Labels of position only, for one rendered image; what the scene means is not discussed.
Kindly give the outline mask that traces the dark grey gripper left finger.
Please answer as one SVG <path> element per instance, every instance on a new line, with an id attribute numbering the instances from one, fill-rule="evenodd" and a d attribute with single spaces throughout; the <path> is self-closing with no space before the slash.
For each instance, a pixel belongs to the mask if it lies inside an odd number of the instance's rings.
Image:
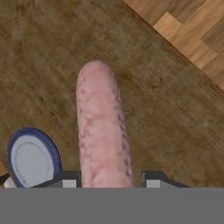
<path id="1" fill-rule="evenodd" d="M 63 171 L 60 175 L 52 180 L 42 184 L 35 185 L 35 188 L 78 188 L 81 187 L 80 171 Z"/>

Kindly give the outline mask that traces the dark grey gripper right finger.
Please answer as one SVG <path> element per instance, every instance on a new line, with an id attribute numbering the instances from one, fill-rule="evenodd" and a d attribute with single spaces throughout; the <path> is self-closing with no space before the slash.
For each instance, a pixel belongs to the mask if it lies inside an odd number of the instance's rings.
<path id="1" fill-rule="evenodd" d="M 143 171 L 141 187 L 145 188 L 161 188 L 164 186 L 184 187 L 188 185 L 170 179 L 163 171 Z"/>

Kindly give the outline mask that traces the pink sausage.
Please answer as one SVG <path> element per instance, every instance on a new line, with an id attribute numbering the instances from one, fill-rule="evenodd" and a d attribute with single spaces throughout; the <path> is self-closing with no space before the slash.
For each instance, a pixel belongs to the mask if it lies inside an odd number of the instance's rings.
<path id="1" fill-rule="evenodd" d="M 135 179 L 115 76 L 99 60 L 87 63 L 76 87 L 81 180 L 84 187 L 133 187 Z"/>

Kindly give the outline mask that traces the white plate with blue rim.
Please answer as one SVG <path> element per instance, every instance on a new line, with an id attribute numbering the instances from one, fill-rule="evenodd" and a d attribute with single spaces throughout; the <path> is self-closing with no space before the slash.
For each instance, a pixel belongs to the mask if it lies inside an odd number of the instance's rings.
<path id="1" fill-rule="evenodd" d="M 60 152 L 42 130 L 17 130 L 7 148 L 10 176 L 16 187 L 31 188 L 53 180 L 62 172 Z"/>

